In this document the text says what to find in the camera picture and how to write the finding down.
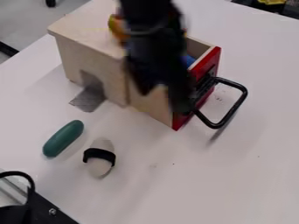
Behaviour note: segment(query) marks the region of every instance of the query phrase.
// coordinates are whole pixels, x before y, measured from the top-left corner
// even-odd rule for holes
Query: opening in box
[[[213,45],[209,45],[207,43],[201,42],[199,40],[195,40],[193,38],[187,38],[186,44],[187,44],[188,55],[195,59],[195,62],[190,66],[190,69],[194,64],[198,64],[198,59],[200,59],[211,48],[213,48]]]

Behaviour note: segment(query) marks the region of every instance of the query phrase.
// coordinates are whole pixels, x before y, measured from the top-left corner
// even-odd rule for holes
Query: yellow object
[[[285,4],[287,0],[258,0],[260,4],[273,5],[273,4]]]
[[[116,15],[111,15],[108,20],[108,27],[121,43],[126,42],[129,36],[123,29],[123,21],[121,18],[118,18]]]

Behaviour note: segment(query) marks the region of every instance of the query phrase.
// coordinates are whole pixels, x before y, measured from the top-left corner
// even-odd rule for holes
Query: gray floor
[[[45,0],[0,0],[0,41],[21,51],[46,34],[46,28],[88,0],[59,0],[49,9]],[[7,57],[0,53],[0,63]]]

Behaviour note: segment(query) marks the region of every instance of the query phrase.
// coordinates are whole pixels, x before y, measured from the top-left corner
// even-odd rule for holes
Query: black rubber band
[[[83,162],[87,163],[89,158],[102,158],[110,162],[111,166],[115,166],[116,155],[108,150],[89,148],[84,151]]]
[[[31,176],[29,176],[28,174],[21,172],[21,171],[4,171],[4,172],[0,173],[0,179],[7,178],[10,176],[19,176],[19,177],[22,177],[22,178],[25,178],[28,180],[28,182],[30,184],[30,187],[28,187],[27,202],[26,202],[26,203],[28,203],[30,197],[35,192],[35,184],[34,184],[33,179],[31,178]]]

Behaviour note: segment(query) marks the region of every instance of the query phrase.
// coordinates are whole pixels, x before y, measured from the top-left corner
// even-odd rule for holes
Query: wooden panel
[[[129,104],[159,122],[172,127],[172,112],[169,107],[167,87],[159,85],[148,95],[144,96],[139,93],[134,81],[130,77],[128,77],[128,80]]]
[[[56,37],[66,77],[85,86],[83,73],[96,76],[104,85],[106,97],[120,105],[127,105],[126,76],[122,61],[63,37]]]

